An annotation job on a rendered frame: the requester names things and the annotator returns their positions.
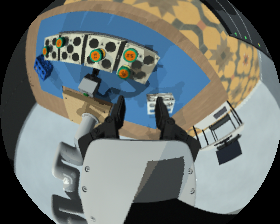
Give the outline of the blue bench mat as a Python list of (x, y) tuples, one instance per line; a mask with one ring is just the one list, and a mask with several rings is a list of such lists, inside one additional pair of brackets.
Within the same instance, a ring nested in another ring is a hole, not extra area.
[[(175, 99), (173, 116), (193, 99), (209, 82), (203, 70), (177, 45), (153, 29), (131, 19), (94, 11), (68, 12), (41, 20), (37, 42), (36, 57), (43, 54), (44, 39), (64, 31), (92, 31), (119, 36), (157, 51), (160, 57), (147, 82), (141, 84), (132, 79), (120, 79), (116, 71), (112, 73), (99, 70), (100, 84), (94, 97), (117, 103), (123, 95), (126, 104), (125, 121), (156, 129), (155, 114), (147, 113), (147, 94), (172, 93)], [(53, 65), (50, 76), (43, 82), (39, 77), (41, 89), (63, 99), (63, 87), (79, 91), (78, 86), (93, 67), (84, 63), (50, 61)], [(79, 91), (80, 92), (80, 91)]]

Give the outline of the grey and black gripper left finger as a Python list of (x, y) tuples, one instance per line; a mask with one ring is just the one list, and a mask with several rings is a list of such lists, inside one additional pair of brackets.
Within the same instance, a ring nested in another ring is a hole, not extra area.
[[(116, 107), (115, 107), (116, 106)], [(115, 110), (114, 110), (115, 109)], [(113, 113), (114, 111), (114, 113)], [(92, 132), (85, 134), (78, 139), (79, 149), (84, 160), (85, 154), (90, 143), (99, 138), (115, 138), (120, 139), (119, 129), (123, 127), (126, 112), (125, 99), (123, 95), (119, 95), (117, 104), (114, 103), (110, 116), (107, 116), (104, 122), (95, 127)], [(116, 133), (117, 130), (117, 133)]]

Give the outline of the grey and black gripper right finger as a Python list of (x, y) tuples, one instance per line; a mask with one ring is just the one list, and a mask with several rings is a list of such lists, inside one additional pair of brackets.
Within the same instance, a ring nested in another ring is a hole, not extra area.
[(167, 106), (164, 106), (162, 97), (157, 97), (154, 111), (156, 127), (158, 127), (158, 129), (161, 131), (159, 140), (184, 141), (189, 146), (193, 156), (193, 161), (195, 162), (201, 146), (200, 141), (198, 141), (191, 135), (188, 135), (185, 130), (183, 130), (181, 127), (175, 124), (175, 120), (169, 116)]

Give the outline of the white blank tube rack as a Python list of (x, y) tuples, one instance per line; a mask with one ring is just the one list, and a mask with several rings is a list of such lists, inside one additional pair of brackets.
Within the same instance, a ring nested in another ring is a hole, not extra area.
[(169, 95), (172, 95), (172, 93), (147, 94), (148, 114), (155, 114), (155, 112), (151, 113), (149, 110), (154, 110), (154, 108), (155, 108), (154, 105), (156, 104), (157, 97), (162, 97), (163, 98), (164, 105), (167, 104), (167, 108), (170, 109), (170, 111), (168, 111), (168, 112), (172, 113), (172, 110), (173, 110), (173, 107), (174, 107), (174, 103), (175, 103), (175, 99), (174, 99), (173, 95), (172, 96), (169, 96)]

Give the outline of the blue tube rack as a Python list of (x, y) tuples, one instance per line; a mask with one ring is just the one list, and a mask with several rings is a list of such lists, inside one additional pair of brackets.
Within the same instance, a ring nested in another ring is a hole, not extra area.
[[(42, 58), (43, 57), (43, 58)], [(38, 58), (38, 59), (37, 59)], [(41, 59), (40, 59), (41, 58)], [(38, 61), (39, 60), (39, 61)], [(45, 62), (46, 61), (46, 62)], [(44, 62), (44, 63), (43, 63)], [(37, 63), (37, 64), (36, 64)], [(40, 65), (40, 66), (39, 66)], [(44, 67), (44, 66), (45, 67)], [(37, 67), (37, 70), (35, 69), (35, 67)], [(44, 67), (44, 68), (43, 68)], [(35, 59), (35, 63), (34, 63), (34, 70), (37, 72), (37, 74), (39, 75), (39, 77), (44, 81), (46, 80), (53, 69), (53, 65), (49, 62), (49, 60), (44, 60), (44, 56), (43, 54), (39, 55), (38, 57), (36, 57)], [(38, 70), (40, 71), (40, 74), (38, 73)], [(43, 73), (44, 74), (43, 74)], [(43, 75), (43, 78), (41, 77), (41, 74)]]

